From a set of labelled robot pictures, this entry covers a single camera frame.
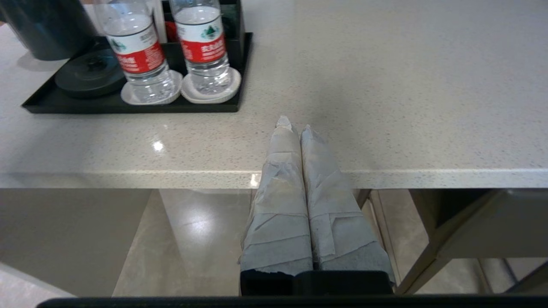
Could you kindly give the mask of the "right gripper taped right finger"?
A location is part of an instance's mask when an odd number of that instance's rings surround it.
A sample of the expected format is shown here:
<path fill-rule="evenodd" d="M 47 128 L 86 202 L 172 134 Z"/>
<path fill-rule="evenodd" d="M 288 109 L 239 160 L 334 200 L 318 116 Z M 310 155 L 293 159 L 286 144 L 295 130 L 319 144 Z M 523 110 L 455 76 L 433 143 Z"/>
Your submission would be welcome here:
<path fill-rule="evenodd" d="M 321 271 L 382 271 L 395 282 L 391 261 L 327 142 L 309 125 L 301 133 L 304 185 L 313 264 Z"/>

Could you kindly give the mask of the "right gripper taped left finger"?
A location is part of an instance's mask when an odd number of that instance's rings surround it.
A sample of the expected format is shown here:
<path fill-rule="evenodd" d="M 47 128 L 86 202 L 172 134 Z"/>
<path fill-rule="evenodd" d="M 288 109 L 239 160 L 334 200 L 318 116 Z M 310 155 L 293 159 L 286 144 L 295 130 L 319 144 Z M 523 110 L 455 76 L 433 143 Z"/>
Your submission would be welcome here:
<path fill-rule="evenodd" d="M 300 274 L 313 250 L 299 134 L 286 116 L 272 133 L 241 240 L 241 272 Z"/>

